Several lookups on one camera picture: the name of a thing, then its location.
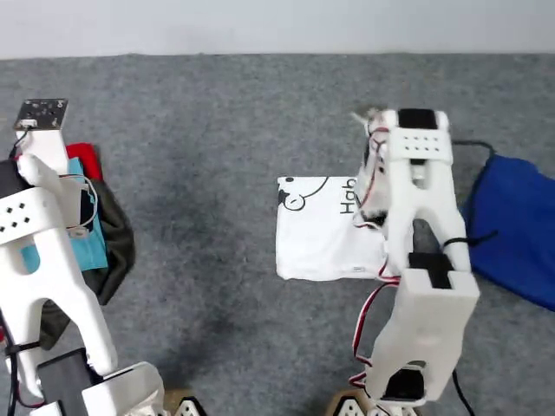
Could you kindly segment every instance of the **white wire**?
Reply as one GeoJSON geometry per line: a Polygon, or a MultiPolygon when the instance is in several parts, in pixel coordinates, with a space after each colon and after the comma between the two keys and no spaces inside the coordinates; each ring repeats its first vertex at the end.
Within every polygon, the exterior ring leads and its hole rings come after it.
{"type": "Polygon", "coordinates": [[[382,227],[381,227],[380,225],[378,225],[378,224],[376,224],[376,223],[374,223],[374,222],[372,222],[372,221],[365,221],[365,220],[364,220],[364,216],[363,216],[363,214],[362,214],[362,210],[360,210],[360,209],[359,209],[357,212],[355,212],[355,215],[353,215],[352,222],[353,222],[353,225],[354,225],[356,228],[362,228],[364,225],[366,225],[366,226],[368,226],[369,228],[372,228],[372,229],[377,230],[377,231],[381,231],[381,230],[382,230],[382,227]],[[355,222],[355,218],[356,218],[357,216],[360,216],[360,218],[361,218],[361,220],[362,220],[360,223],[356,223],[356,222],[355,222]]]}
{"type": "Polygon", "coordinates": [[[78,228],[83,228],[87,225],[89,225],[90,223],[92,223],[95,220],[96,214],[98,212],[98,194],[96,193],[96,189],[95,186],[93,185],[93,182],[87,178],[85,175],[77,175],[77,174],[69,174],[69,175],[63,175],[60,177],[60,179],[65,179],[65,178],[82,178],[85,180],[85,182],[88,185],[88,189],[90,189],[90,191],[93,193],[93,197],[95,197],[95,202],[93,204],[93,214],[90,216],[90,218],[85,221],[84,223],[81,223],[79,225],[76,225],[74,227],[68,227],[68,230],[75,230],[78,228]]]}

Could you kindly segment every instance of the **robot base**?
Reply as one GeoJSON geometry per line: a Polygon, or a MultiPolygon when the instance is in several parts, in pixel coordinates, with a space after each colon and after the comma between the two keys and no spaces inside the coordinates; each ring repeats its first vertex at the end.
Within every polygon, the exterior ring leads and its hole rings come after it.
{"type": "Polygon", "coordinates": [[[326,416],[421,416],[421,413],[410,407],[376,406],[358,388],[337,394],[328,406],[326,416]]]}

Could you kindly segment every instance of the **white wall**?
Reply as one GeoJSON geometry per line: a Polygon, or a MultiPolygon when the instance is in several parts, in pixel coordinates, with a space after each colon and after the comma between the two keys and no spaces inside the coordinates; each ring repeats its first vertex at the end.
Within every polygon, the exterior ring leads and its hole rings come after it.
{"type": "Polygon", "coordinates": [[[552,0],[0,0],[0,58],[553,52],[552,0]]]}

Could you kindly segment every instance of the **printed graphic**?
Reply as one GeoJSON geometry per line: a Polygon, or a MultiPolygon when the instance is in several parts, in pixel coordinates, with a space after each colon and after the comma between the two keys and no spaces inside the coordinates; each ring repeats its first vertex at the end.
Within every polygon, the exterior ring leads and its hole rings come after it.
{"type": "Polygon", "coordinates": [[[328,183],[327,177],[322,184],[314,187],[311,185],[308,189],[299,189],[292,177],[285,178],[279,183],[279,191],[277,193],[277,204],[283,204],[286,210],[301,211],[306,206],[306,199],[319,193],[328,183]]]}

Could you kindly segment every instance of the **gray carpet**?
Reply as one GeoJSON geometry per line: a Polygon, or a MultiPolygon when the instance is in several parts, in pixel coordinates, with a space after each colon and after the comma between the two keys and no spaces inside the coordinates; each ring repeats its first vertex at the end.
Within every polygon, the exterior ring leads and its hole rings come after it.
{"type": "MultiPolygon", "coordinates": [[[[68,97],[67,142],[101,148],[138,245],[105,308],[122,366],[152,362],[212,416],[316,416],[360,369],[350,337],[375,284],[276,275],[276,177],[356,172],[364,137],[349,111],[361,103],[444,109],[455,138],[488,140],[553,177],[554,90],[546,55],[27,60],[0,62],[0,119],[10,124],[24,98],[68,97]]],[[[485,154],[455,153],[462,201],[485,154]]],[[[555,314],[479,285],[459,365],[468,399],[479,415],[549,413],[555,314]]],[[[392,299],[369,317],[367,351],[392,299]]],[[[8,391],[2,371],[0,409],[8,391]]],[[[466,414],[451,385],[426,410],[466,414]]]]}

